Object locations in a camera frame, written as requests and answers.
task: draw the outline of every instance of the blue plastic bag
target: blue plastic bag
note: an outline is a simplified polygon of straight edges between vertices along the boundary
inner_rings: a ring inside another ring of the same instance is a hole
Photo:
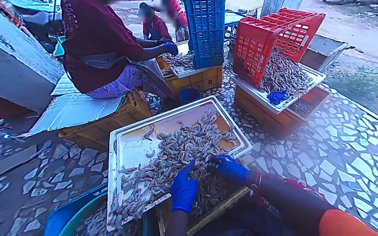
[[[286,93],[287,90],[272,92],[267,96],[267,98],[270,100],[270,103],[272,105],[278,105],[282,101],[287,100],[289,98],[288,96],[285,96]]]

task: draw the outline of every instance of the mosaic floor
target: mosaic floor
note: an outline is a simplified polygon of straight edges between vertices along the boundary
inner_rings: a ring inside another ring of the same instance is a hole
[[[221,88],[202,97],[215,95],[250,140],[253,149],[242,157],[244,163],[313,186],[378,232],[378,119],[331,89],[330,100],[301,132],[280,141],[234,103],[233,75],[226,69]],[[164,111],[157,97],[146,100],[153,114]],[[0,235],[42,234],[55,207],[107,181],[106,153],[62,139],[46,144],[37,158],[0,176]],[[7,152],[1,145],[0,155]]]

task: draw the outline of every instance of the pile of shrimp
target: pile of shrimp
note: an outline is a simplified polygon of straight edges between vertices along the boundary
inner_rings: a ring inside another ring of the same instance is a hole
[[[236,136],[232,132],[233,126],[230,131],[220,133],[218,125],[214,123],[218,112],[207,109],[205,113],[193,126],[178,121],[181,126],[179,130],[169,134],[158,133],[157,139],[162,140],[158,146],[160,152],[147,165],[119,170],[123,194],[132,192],[121,205],[118,204],[117,191],[113,192],[113,204],[109,211],[113,217],[108,220],[108,225],[120,228],[128,217],[140,219],[144,207],[167,194],[174,177],[193,160],[194,166],[189,175],[198,180],[198,195],[192,214],[202,215],[223,200],[226,183],[222,176],[208,171],[211,166],[208,160],[213,155],[227,154],[236,148]],[[220,148],[221,140],[232,143],[233,148]]]

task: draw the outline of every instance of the bangle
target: bangle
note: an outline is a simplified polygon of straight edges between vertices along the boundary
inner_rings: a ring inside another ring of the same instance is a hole
[[[262,182],[262,175],[259,175],[259,173],[256,173],[255,183],[250,185],[250,189],[253,191],[253,194],[256,194],[256,192],[259,190],[261,182]]]

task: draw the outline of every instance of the orange plastic crate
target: orange plastic crate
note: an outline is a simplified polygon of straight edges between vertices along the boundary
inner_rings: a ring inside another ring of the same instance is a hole
[[[259,19],[246,17],[237,26],[233,71],[249,83],[259,86],[272,49],[299,62],[325,13],[281,8]]]

